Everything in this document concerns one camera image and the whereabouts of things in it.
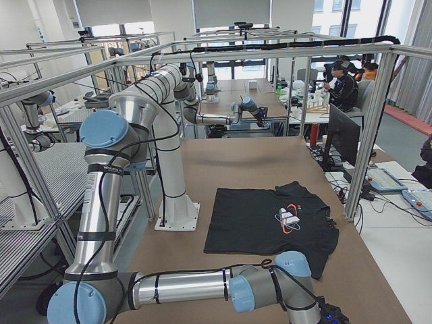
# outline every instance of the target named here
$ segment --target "person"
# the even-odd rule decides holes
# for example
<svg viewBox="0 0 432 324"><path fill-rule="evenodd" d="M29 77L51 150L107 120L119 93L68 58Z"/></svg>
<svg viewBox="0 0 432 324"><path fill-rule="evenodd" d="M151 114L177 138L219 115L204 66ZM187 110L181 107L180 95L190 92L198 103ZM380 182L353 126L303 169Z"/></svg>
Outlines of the person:
<svg viewBox="0 0 432 324"><path fill-rule="evenodd" d="M332 65L331 75L337 78L335 86L332 88L328 82L324 82L324 89L330 94L330 103L347 113L357 103L357 82L348 74L348 68L343 61L336 61Z"/></svg>
<svg viewBox="0 0 432 324"><path fill-rule="evenodd" d="M364 65L363 80L374 80L377 78L378 64L367 62Z"/></svg>
<svg viewBox="0 0 432 324"><path fill-rule="evenodd" d="M416 178L426 188L432 188L432 135L423 144L420 151L420 156L425 165L417 165L412 176Z"/></svg>

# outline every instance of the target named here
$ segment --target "gray floor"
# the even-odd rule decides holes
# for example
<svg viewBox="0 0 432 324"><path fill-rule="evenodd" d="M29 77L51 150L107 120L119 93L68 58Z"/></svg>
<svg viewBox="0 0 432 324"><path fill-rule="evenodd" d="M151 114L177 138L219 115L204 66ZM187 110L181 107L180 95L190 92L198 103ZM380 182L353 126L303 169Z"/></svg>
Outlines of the gray floor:
<svg viewBox="0 0 432 324"><path fill-rule="evenodd" d="M243 124L236 126L237 129L241 127L253 127L250 124ZM187 127L188 137L191 138L193 134L193 127ZM201 127L198 129L200 138L205 137L205 131ZM253 136L268 136L270 133L255 133ZM232 133L231 137L240 136L240 133ZM383 116L383 121L379 129L377 144L385 150L388 154L393 156L405 169L413 171L416 165L423 165L424 162L419 157L420 148L423 145L427 136L413 130L407 125L397 121L392 117ZM154 201L158 201L161 197L161 188L159 180L149 177L151 181L151 192ZM133 223L130 227L130 232L126 238L116 263L120 271L126 271L130 262L136 253L137 246L142 238L147 222L145 208L141 207L137 216L135 216ZM44 251L45 256L55 262L56 256L53 255L53 247L50 245ZM29 267L28 274L37 273L45 270L46 267L40 261L35 261ZM44 280L43 284L49 283L53 277L48 277ZM47 323L46 317L40 316L35 310L35 302L37 296L44 289L44 286L29 286L17 283L7 295L0 300L0 324L45 324Z"/></svg>

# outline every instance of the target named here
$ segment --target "man wearing cap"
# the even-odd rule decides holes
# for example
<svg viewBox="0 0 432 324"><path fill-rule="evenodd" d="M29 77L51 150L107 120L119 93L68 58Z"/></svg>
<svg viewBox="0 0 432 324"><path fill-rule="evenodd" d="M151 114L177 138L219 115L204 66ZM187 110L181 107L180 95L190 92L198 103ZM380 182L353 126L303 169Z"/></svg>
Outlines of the man wearing cap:
<svg viewBox="0 0 432 324"><path fill-rule="evenodd" d="M337 78L334 88L324 82L324 89L330 93L330 103L347 113L357 103L358 87L356 80L348 74L348 64L336 61L331 67L331 75Z"/></svg>

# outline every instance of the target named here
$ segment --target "computer monitor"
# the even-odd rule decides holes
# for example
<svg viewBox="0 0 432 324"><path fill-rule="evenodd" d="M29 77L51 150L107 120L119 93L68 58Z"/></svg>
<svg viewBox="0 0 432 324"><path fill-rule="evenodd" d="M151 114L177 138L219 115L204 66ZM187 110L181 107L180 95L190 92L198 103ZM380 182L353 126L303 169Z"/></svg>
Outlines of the computer monitor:
<svg viewBox="0 0 432 324"><path fill-rule="evenodd" d="M322 166L324 171L331 171L331 146L340 154L343 161L356 164L360 126L342 110L330 104L329 127L325 143Z"/></svg>

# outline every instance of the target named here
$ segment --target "chair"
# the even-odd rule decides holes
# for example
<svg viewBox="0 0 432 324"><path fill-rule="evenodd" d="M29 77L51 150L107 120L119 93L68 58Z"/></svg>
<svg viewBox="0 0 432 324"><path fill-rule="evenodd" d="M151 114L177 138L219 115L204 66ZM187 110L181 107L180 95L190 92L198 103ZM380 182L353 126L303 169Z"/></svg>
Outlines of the chair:
<svg viewBox="0 0 432 324"><path fill-rule="evenodd" d="M369 108L369 103L371 102L372 90L375 86L375 81L373 80L362 80L357 82L358 85L358 97L357 104L351 111L346 114L353 117L362 118L362 129L365 128L365 115L367 109Z"/></svg>
<svg viewBox="0 0 432 324"><path fill-rule="evenodd" d="M310 85L313 85L312 81L318 78L318 72L319 71L316 69L310 69L310 74L309 74ZM306 69L297 70L297 80L302 80L304 82L305 78L306 78Z"/></svg>

